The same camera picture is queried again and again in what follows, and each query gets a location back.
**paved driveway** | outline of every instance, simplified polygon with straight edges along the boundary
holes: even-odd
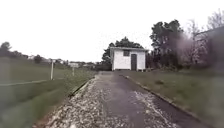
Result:
[[[113,72],[100,72],[60,106],[46,128],[206,128]]]

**green lawn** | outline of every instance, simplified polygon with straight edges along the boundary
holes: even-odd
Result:
[[[39,83],[0,86],[0,128],[30,128],[52,106],[95,74],[93,71],[79,69],[75,70],[74,76],[71,76],[71,71],[68,69],[55,69],[55,78],[64,79],[49,80],[48,65],[7,58],[0,58],[0,64],[0,71],[4,69],[4,73],[8,73],[9,76],[4,76],[5,74],[0,72],[1,83],[48,79]]]
[[[171,99],[217,127],[224,127],[224,75],[214,71],[124,71],[134,81]]]
[[[0,57],[0,84],[21,83],[50,79],[50,64],[35,64],[31,60]],[[54,69],[54,78],[71,74],[68,69]]]

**dark door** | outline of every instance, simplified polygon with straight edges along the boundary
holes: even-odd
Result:
[[[137,70],[137,55],[131,54],[131,70]]]

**wall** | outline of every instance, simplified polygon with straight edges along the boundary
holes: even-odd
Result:
[[[123,50],[114,51],[113,70],[131,69],[131,54],[137,54],[137,69],[145,69],[145,52],[130,51],[129,56],[123,56]]]

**white building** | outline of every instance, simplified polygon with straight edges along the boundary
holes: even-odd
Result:
[[[147,52],[143,48],[110,47],[112,70],[144,70]]]
[[[78,68],[79,67],[79,63],[76,63],[76,62],[70,62],[70,63],[68,63],[68,65],[73,67],[73,68]]]

